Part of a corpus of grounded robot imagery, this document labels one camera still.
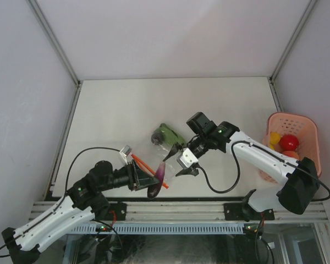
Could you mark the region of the purple fake eggplant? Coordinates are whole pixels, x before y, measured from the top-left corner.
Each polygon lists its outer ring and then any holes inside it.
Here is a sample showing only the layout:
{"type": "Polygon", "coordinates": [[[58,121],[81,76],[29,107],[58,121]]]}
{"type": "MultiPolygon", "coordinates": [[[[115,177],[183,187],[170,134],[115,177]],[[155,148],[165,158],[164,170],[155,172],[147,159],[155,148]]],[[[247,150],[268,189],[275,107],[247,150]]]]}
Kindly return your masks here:
{"type": "Polygon", "coordinates": [[[164,181],[165,171],[166,171],[166,163],[162,162],[160,163],[159,167],[157,168],[153,176],[156,180],[156,183],[147,188],[147,197],[149,199],[154,199],[159,194],[164,181]]]}

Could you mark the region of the clear zip top bag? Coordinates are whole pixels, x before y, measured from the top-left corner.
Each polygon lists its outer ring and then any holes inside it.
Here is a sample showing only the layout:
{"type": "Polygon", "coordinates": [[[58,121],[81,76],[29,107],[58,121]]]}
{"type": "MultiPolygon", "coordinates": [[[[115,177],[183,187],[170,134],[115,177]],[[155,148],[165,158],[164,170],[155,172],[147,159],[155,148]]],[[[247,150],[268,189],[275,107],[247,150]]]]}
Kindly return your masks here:
{"type": "MultiPolygon", "coordinates": [[[[151,142],[151,135],[156,131],[146,134],[137,144],[132,147],[131,158],[136,160],[136,163],[143,169],[145,172],[154,175],[160,163],[163,162],[163,159],[166,157],[172,146],[166,144],[163,145],[154,145],[151,142]]],[[[163,187],[169,188],[173,178],[177,171],[180,169],[180,166],[176,162],[176,157],[173,156],[166,163],[166,171],[163,181],[163,187]]]]}

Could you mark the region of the dark round fake fruit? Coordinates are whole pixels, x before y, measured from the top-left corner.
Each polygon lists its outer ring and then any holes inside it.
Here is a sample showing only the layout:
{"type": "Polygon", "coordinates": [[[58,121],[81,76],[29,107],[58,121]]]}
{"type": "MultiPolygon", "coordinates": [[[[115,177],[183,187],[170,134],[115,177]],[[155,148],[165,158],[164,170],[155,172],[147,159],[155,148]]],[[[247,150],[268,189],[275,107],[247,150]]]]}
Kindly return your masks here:
{"type": "Polygon", "coordinates": [[[152,135],[151,135],[151,142],[154,145],[161,145],[164,143],[164,135],[161,131],[155,131],[152,135]]]}

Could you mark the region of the wrinkled yellow fake fruit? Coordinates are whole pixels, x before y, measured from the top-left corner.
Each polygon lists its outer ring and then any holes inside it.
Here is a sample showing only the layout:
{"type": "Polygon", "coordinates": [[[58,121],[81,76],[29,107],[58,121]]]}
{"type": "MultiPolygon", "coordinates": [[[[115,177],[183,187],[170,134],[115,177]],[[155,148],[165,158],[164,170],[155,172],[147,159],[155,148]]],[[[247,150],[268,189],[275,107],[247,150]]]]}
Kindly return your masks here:
{"type": "Polygon", "coordinates": [[[281,135],[277,132],[270,132],[269,143],[271,145],[277,145],[281,140],[281,135]]]}

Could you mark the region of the red fake apple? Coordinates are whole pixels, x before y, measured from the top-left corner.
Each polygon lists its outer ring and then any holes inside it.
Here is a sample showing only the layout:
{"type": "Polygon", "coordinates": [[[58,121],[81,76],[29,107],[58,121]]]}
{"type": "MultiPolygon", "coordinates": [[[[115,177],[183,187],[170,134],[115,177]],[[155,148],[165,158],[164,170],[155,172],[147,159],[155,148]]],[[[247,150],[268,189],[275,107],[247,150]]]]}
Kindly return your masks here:
{"type": "Polygon", "coordinates": [[[286,150],[295,151],[299,146],[299,140],[294,135],[285,134],[281,137],[279,146],[284,151],[286,151],[286,150]]]}

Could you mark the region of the orange fake peach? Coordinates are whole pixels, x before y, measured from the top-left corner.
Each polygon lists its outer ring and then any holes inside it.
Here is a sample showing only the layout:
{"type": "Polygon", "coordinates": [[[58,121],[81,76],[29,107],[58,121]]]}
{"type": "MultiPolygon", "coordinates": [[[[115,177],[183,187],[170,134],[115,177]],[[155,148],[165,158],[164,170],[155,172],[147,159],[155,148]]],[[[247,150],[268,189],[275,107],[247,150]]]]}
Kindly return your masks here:
{"type": "Polygon", "coordinates": [[[298,155],[298,153],[296,151],[286,150],[286,151],[283,151],[282,154],[285,155],[285,156],[294,158],[296,160],[300,160],[300,156],[298,155]]]}

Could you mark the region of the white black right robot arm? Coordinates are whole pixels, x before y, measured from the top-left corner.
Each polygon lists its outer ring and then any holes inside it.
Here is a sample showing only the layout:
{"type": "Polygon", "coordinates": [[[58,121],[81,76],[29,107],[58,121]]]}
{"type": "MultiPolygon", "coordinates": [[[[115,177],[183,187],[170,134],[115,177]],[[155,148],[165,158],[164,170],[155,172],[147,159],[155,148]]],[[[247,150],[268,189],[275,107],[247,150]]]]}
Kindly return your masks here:
{"type": "Polygon", "coordinates": [[[241,158],[249,162],[278,183],[276,188],[253,189],[244,197],[239,216],[245,221],[280,207],[301,215],[321,185],[313,160],[305,157],[300,161],[278,153],[229,122],[216,125],[202,112],[197,112],[187,125],[196,134],[196,139],[174,144],[165,157],[168,160],[179,155],[177,162],[182,170],[177,175],[197,175],[201,168],[199,158],[209,150],[220,150],[232,155],[235,161],[241,158]]]}

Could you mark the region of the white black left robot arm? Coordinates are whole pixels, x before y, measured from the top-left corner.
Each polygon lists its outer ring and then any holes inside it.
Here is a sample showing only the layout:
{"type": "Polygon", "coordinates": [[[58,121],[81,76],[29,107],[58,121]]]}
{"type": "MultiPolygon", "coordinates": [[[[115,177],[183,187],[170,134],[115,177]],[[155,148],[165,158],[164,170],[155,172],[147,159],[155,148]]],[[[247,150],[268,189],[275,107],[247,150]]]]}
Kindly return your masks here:
{"type": "Polygon", "coordinates": [[[143,171],[135,161],[121,169],[113,169],[108,161],[100,161],[87,175],[76,181],[66,194],[47,211],[20,228],[2,232],[13,263],[34,263],[57,239],[73,228],[91,220],[103,220],[110,203],[103,192],[127,186],[131,191],[148,189],[158,194],[165,174],[161,163],[154,175],[143,171]]]}

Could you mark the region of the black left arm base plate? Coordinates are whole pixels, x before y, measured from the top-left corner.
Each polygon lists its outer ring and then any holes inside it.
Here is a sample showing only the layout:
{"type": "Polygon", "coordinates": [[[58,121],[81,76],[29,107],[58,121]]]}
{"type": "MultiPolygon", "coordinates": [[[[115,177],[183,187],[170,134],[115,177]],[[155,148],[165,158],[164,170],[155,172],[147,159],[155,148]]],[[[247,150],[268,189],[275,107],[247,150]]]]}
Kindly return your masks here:
{"type": "Polygon", "coordinates": [[[111,203],[109,208],[98,217],[101,221],[124,221],[127,215],[127,204],[123,202],[111,203]]]}

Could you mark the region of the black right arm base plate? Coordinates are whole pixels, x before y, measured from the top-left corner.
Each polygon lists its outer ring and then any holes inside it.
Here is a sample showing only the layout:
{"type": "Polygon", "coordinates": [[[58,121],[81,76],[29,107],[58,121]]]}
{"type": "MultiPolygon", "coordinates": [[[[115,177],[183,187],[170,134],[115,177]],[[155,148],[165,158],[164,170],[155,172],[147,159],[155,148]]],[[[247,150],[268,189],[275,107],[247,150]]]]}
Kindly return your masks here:
{"type": "Polygon", "coordinates": [[[272,209],[257,212],[248,204],[238,202],[228,202],[223,204],[226,221],[260,221],[262,218],[268,221],[275,220],[272,209]]]}

